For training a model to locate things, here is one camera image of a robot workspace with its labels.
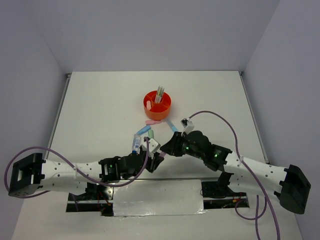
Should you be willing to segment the pink purple highlighter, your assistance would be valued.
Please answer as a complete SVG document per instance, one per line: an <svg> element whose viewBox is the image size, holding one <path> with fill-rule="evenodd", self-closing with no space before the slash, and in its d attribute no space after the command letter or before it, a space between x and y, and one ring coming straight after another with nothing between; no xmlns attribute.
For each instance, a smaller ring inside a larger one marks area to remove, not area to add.
<svg viewBox="0 0 320 240"><path fill-rule="evenodd" d="M166 155L166 153L163 152L163 151L160 153L160 156L163 157L163 158L165 157L165 155Z"/></svg>

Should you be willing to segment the blue capped glue bottle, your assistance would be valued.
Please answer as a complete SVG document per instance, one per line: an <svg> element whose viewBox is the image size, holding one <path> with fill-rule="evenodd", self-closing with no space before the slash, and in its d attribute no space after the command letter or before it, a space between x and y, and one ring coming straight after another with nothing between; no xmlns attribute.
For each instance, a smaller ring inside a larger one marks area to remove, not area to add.
<svg viewBox="0 0 320 240"><path fill-rule="evenodd" d="M131 152L134 154L138 154L140 152L141 146L141 136L139 134L135 134L133 136Z"/></svg>

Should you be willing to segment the pink stapler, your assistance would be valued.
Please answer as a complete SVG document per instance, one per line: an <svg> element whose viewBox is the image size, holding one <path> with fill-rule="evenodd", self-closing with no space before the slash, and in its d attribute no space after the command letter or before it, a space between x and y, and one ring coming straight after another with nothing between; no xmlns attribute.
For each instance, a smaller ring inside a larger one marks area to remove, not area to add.
<svg viewBox="0 0 320 240"><path fill-rule="evenodd" d="M146 102L146 109L149 111L151 109L152 105L151 105L151 101L147 101Z"/></svg>

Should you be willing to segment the blue striped thin pen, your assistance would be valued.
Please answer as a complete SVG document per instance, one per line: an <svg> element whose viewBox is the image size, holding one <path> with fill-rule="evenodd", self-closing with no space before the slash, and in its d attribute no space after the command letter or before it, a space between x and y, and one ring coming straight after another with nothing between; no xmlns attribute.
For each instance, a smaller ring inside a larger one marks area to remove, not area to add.
<svg viewBox="0 0 320 240"><path fill-rule="evenodd" d="M158 103L160 103L161 100L162 100L162 97L163 97L163 94L164 94L164 90L165 90L165 88L162 87L162 88L161 88L161 91L160 91L160 94L159 94Z"/></svg>

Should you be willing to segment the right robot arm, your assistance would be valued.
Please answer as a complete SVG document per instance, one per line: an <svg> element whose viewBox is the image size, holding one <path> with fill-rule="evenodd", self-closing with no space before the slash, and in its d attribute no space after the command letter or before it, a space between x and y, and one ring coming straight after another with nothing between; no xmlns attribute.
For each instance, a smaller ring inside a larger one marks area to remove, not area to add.
<svg viewBox="0 0 320 240"><path fill-rule="evenodd" d="M211 143L199 130L175 132L160 150L174 157L195 157L210 170L220 171L216 183L220 195L234 192L268 196L292 213L305 213L311 183L295 165L274 166L247 157L239 160L234 151Z"/></svg>

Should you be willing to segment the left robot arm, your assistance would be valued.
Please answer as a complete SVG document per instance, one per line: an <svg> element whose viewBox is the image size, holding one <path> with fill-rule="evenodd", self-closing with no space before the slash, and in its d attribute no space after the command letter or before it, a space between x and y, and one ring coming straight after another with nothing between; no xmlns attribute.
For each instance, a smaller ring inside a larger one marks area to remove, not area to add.
<svg viewBox="0 0 320 240"><path fill-rule="evenodd" d="M32 153L18 161L12 160L8 194L16 198L32 198L47 192L66 192L91 200L101 187L124 187L144 170L153 173L164 157L141 147L138 153L115 156L89 163L71 163L61 154L61 162Z"/></svg>

